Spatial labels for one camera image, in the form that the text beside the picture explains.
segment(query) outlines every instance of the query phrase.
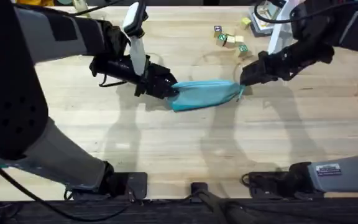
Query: toy block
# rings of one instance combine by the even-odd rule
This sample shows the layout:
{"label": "toy block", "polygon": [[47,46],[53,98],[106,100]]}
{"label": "toy block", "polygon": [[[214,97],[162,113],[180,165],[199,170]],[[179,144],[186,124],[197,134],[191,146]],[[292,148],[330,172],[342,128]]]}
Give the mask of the toy block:
{"label": "toy block", "polygon": [[246,58],[248,56],[251,56],[251,52],[248,50],[247,46],[244,44],[244,45],[240,45],[236,48],[236,52],[234,55],[236,58]]}
{"label": "toy block", "polygon": [[236,46],[244,45],[244,37],[243,36],[235,36],[236,38]]}
{"label": "toy block", "polygon": [[222,26],[214,26],[214,38],[222,34]]}
{"label": "toy block", "polygon": [[241,19],[240,28],[242,30],[245,30],[246,28],[249,27],[250,24],[251,24],[251,20],[248,19],[247,17],[244,17]]}
{"label": "toy block", "polygon": [[231,35],[227,35],[226,43],[224,44],[227,48],[232,48],[236,46],[236,38]]}
{"label": "toy block", "polygon": [[226,41],[227,41],[227,35],[220,34],[218,36],[218,38],[216,39],[216,45],[223,47],[223,45],[226,43]]}

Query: wooden tabletop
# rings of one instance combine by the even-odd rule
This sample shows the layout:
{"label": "wooden tabletop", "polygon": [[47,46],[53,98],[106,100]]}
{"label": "wooden tabletop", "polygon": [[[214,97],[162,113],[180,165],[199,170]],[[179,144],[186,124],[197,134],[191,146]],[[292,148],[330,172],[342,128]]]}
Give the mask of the wooden tabletop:
{"label": "wooden tabletop", "polygon": [[[127,7],[94,13],[121,24]],[[213,26],[234,32],[246,7],[148,7],[143,28],[151,61],[171,69],[179,81],[238,80],[242,63],[233,49],[218,47]],[[269,38],[246,44],[256,54]],[[135,97],[134,85],[100,88],[91,57],[76,56],[36,66],[57,126],[92,156],[119,171],[149,175],[148,198],[181,198],[192,182],[212,193],[249,197],[239,178],[251,171],[287,169],[303,161],[358,155],[358,53],[336,49],[330,65],[317,63],[288,83],[254,85],[240,102],[174,113],[164,100]],[[7,169],[36,195],[63,198],[64,186]],[[0,200],[28,198],[0,177]]]}

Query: gray robot arm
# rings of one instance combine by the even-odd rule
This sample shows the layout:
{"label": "gray robot arm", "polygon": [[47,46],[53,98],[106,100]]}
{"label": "gray robot arm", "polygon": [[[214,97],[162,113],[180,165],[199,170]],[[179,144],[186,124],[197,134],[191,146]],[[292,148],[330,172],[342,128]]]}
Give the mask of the gray robot arm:
{"label": "gray robot arm", "polygon": [[[299,19],[328,7],[332,10]],[[275,54],[260,52],[258,61],[243,68],[241,84],[279,78],[290,81],[309,65],[331,63],[333,47],[358,51],[357,1],[307,0],[290,15],[298,42]],[[325,192],[358,192],[358,156],[293,164],[288,172],[251,172],[243,176],[243,183],[256,198],[314,198]]]}
{"label": "gray robot arm", "polygon": [[[145,4],[138,5],[125,30],[133,35],[147,18]],[[62,183],[77,195],[115,197],[131,185],[135,197],[144,198],[146,173],[115,172],[111,164],[89,155],[56,127],[34,69],[37,62],[90,55],[93,75],[133,83],[137,96],[174,94],[170,86],[176,80],[169,69],[147,61],[143,62],[147,76],[134,71],[131,56],[124,55],[128,43],[119,27],[108,21],[0,1],[0,164]]]}

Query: teal pouch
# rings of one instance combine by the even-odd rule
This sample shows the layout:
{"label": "teal pouch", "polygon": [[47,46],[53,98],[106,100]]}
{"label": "teal pouch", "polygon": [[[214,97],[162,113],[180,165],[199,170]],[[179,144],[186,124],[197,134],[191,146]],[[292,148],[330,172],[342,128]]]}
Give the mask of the teal pouch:
{"label": "teal pouch", "polygon": [[179,91],[176,96],[167,98],[174,111],[220,105],[241,96],[244,91],[244,86],[230,80],[178,82],[172,88]]}

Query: floor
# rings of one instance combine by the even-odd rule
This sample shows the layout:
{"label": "floor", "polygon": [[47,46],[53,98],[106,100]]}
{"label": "floor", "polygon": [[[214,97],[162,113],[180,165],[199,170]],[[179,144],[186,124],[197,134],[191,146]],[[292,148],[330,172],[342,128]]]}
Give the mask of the floor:
{"label": "floor", "polygon": [[[280,202],[272,200],[240,200],[252,208],[270,210],[275,212],[287,212],[297,215],[324,217],[335,222],[311,220],[306,218],[291,217],[275,213],[262,213],[251,211],[253,217],[262,223],[358,223],[358,198],[326,198],[324,201],[314,202]],[[114,213],[126,205],[125,201],[107,202],[52,202],[54,206],[67,213],[83,218],[98,218]],[[36,202],[27,202],[23,209],[10,219],[6,224],[30,224],[30,223],[77,223],[62,218]],[[202,203],[163,203],[154,201],[145,202],[143,205],[133,205],[126,212],[111,220],[99,223],[164,223],[164,224],[201,224],[217,223],[216,217]]]}

